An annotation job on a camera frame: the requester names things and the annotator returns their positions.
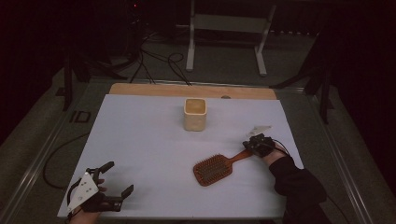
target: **brush head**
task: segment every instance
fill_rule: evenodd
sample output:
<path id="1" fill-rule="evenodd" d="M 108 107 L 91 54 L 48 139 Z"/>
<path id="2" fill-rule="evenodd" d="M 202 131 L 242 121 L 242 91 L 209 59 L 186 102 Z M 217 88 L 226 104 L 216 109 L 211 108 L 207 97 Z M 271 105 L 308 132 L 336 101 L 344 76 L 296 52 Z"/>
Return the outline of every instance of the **brush head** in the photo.
<path id="1" fill-rule="evenodd" d="M 193 167 L 195 178 L 201 186 L 209 186 L 233 172 L 228 158 L 223 155 L 215 155 L 197 163 Z"/>

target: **beige container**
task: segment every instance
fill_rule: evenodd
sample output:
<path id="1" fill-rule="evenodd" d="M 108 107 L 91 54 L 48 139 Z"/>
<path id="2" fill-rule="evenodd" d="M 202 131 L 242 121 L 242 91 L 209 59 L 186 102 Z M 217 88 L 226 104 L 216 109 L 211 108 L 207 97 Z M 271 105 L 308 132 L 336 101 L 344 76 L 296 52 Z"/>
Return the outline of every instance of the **beige container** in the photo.
<path id="1" fill-rule="evenodd" d="M 204 99 L 186 99 L 184 103 L 184 129 L 200 132 L 206 125 L 206 101 Z"/>

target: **hairbrush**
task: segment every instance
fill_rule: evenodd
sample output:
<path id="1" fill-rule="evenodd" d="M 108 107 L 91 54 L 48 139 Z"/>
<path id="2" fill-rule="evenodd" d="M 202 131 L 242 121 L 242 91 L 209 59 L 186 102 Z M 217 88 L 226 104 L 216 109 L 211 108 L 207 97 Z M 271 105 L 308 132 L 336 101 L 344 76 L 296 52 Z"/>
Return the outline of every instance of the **hairbrush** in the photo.
<path id="1" fill-rule="evenodd" d="M 193 171 L 198 183 L 204 187 L 209 186 L 233 172 L 233 163 L 250 157 L 253 153 L 245 149 L 228 159 L 223 155 L 215 155 L 194 165 Z"/>

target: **white table surface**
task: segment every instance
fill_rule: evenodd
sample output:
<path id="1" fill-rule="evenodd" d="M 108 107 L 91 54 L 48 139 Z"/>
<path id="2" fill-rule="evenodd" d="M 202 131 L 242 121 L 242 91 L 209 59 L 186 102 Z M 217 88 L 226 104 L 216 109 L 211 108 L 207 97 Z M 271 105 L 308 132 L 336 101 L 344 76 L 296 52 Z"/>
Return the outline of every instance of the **white table surface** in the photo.
<path id="1" fill-rule="evenodd" d="M 282 217 L 285 199 L 274 191 L 275 179 L 257 157 L 237 161 L 233 173 L 202 187 L 192 167 L 210 156 L 228 158 L 243 150 L 254 126 L 282 142 L 303 168 L 282 105 L 278 100 L 206 98 L 206 127 L 183 129 L 186 97 L 107 95 L 79 159 L 71 184 L 86 168 L 109 161 L 100 175 L 107 196 L 120 196 L 134 185 L 120 212 L 102 217 L 129 219 L 260 219 Z M 58 213 L 67 216 L 66 198 Z"/>

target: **floor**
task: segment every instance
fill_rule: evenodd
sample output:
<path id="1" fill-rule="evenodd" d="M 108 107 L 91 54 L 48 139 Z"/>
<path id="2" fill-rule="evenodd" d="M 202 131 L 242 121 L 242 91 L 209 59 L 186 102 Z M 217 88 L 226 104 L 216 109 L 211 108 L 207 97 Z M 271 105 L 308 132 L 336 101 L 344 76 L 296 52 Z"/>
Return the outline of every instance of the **floor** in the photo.
<path id="1" fill-rule="evenodd" d="M 197 43 L 195 65 L 192 72 L 184 70 L 187 42 L 162 40 L 154 35 L 143 49 L 161 54 L 165 59 L 173 54 L 181 60 L 172 69 L 145 54 L 144 65 L 134 82 L 148 83 L 151 77 L 156 83 L 184 84 L 174 72 L 181 73 L 192 85 L 241 85 L 267 88 L 296 75 L 315 38 L 303 35 L 270 34 L 263 52 L 268 76 L 260 77 L 251 43 L 235 46 L 228 42 L 212 43 L 202 38 Z M 63 86 L 63 71 L 53 79 L 52 87 L 40 98 L 0 148 L 1 223 L 63 223 L 57 217 L 64 189 L 70 181 L 79 155 L 83 150 L 86 134 L 90 131 L 103 97 L 113 83 L 129 82 L 138 63 L 119 71 L 128 77 L 116 80 L 92 71 L 89 83 L 74 80 L 74 101 L 69 110 L 63 111 L 64 98 L 55 93 Z M 306 80 L 277 90 L 290 123 L 295 142 L 305 168 L 309 169 L 325 186 L 331 197 L 322 205 L 333 223 L 395 223 L 396 200 L 361 139 L 358 130 L 331 88 L 332 108 L 328 111 L 329 124 L 318 116 L 316 96 L 302 91 Z M 70 121 L 73 111 L 92 113 L 88 122 Z M 99 223 L 259 223 L 258 220 L 109 220 Z"/>

